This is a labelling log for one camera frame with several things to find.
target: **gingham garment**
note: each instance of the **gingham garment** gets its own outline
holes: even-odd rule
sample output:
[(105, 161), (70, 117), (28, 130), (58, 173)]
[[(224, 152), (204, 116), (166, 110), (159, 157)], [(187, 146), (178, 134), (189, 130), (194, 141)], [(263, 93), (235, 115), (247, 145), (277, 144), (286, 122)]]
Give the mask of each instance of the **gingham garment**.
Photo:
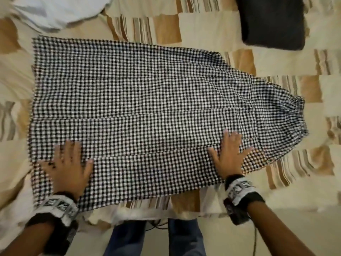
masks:
[(40, 36), (29, 129), (35, 204), (52, 191), (36, 163), (68, 138), (94, 172), (80, 211), (222, 182), (207, 147), (223, 130), (253, 146), (246, 173), (289, 152), (308, 134), (304, 99), (231, 68), (219, 53)]

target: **jeans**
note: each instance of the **jeans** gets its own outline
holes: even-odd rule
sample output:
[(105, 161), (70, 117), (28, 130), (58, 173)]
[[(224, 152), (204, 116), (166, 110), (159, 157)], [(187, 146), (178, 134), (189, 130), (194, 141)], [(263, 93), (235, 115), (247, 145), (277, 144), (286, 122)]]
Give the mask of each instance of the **jeans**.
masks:
[[(104, 256), (139, 256), (147, 221), (126, 221), (113, 229)], [(198, 221), (168, 219), (169, 256), (206, 256)]]

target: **hand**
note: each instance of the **hand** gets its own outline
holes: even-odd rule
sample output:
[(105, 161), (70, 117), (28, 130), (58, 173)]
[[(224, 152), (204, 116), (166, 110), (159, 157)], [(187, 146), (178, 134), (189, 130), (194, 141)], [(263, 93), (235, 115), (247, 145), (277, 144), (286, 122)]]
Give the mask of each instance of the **hand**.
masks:
[(68, 191), (78, 200), (88, 185), (93, 169), (93, 160), (88, 160), (83, 169), (80, 163), (80, 142), (73, 144), (70, 140), (65, 142), (63, 158), (60, 146), (55, 147), (53, 160), (55, 168), (48, 162), (39, 162), (52, 181), (53, 193)]
[(212, 157), (212, 161), (218, 171), (218, 174), (226, 179), (233, 174), (242, 174), (241, 165), (243, 160), (253, 148), (249, 147), (242, 153), (239, 153), (239, 145), (241, 142), (241, 135), (233, 132), (229, 135), (228, 131), (224, 131), (224, 137), (221, 143), (220, 157), (213, 147), (208, 148), (208, 152)]

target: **person's left hand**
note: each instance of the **person's left hand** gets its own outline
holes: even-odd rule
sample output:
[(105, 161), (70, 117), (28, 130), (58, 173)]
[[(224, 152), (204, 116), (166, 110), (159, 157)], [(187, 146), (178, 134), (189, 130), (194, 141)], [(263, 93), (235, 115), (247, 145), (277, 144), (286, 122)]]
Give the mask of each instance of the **person's left hand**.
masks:
[(53, 161), (55, 168), (46, 161), (39, 162), (52, 181), (53, 193), (67, 191), (78, 200), (88, 185), (93, 170), (93, 160), (88, 160), (83, 169), (80, 162), (80, 142), (72, 143), (66, 140), (63, 158), (60, 146), (57, 145)]

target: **tile floor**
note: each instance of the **tile floor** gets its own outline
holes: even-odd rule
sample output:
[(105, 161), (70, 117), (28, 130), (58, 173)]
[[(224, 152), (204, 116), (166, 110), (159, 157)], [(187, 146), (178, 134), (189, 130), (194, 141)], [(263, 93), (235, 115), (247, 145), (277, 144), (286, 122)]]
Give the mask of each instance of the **tile floor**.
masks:
[[(277, 215), (317, 256), (339, 256), (341, 252), (341, 207), (320, 213), (279, 210)], [(199, 219), (206, 253), (211, 255), (252, 255), (253, 225), (234, 226), (228, 218)], [(103, 235), (78, 233), (67, 256), (100, 256), (108, 243), (111, 230)], [(166, 230), (153, 229), (145, 237), (141, 256), (168, 255)], [(270, 255), (262, 238), (258, 236), (258, 256)]]

